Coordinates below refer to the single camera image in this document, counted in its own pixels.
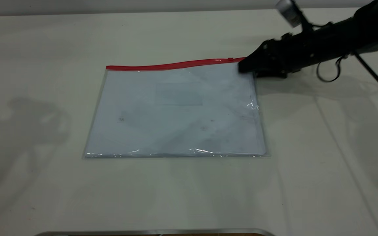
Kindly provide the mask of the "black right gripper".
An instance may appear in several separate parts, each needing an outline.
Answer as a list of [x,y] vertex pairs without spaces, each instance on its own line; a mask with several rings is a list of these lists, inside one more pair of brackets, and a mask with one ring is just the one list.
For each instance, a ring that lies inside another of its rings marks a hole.
[[327,61],[327,27],[280,40],[269,39],[238,63],[239,73],[255,72],[256,78],[286,79],[288,73]]

